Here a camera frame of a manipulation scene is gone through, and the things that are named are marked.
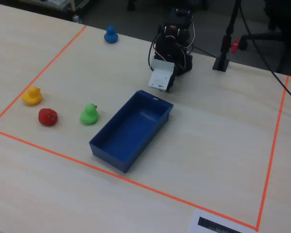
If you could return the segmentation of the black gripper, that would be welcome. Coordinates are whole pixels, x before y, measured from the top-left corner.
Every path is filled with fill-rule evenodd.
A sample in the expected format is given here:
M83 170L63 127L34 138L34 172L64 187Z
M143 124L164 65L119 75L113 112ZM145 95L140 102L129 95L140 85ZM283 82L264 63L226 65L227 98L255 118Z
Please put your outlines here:
M170 88L173 86L175 77L177 75L178 75L178 63L174 63L172 74L171 74L171 76L170 76L170 78L168 80L168 85L167 85L167 88L166 88L166 92L169 92Z

